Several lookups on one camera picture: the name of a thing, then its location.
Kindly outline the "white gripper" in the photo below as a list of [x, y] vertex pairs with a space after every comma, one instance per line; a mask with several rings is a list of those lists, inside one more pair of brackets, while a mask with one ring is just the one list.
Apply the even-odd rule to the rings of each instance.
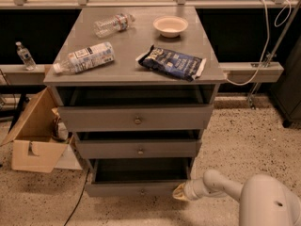
[[208, 195], [208, 187], [204, 184], [202, 178], [182, 183], [178, 185], [172, 193], [172, 197], [175, 200], [183, 202], [196, 201]]

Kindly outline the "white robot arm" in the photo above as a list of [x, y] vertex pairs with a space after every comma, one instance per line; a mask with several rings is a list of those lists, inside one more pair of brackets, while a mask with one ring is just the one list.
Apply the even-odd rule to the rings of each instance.
[[239, 203], [239, 226], [301, 226], [300, 198], [265, 174], [253, 175], [240, 184], [208, 169], [201, 178], [181, 183], [173, 191], [173, 198], [181, 201], [223, 196]]

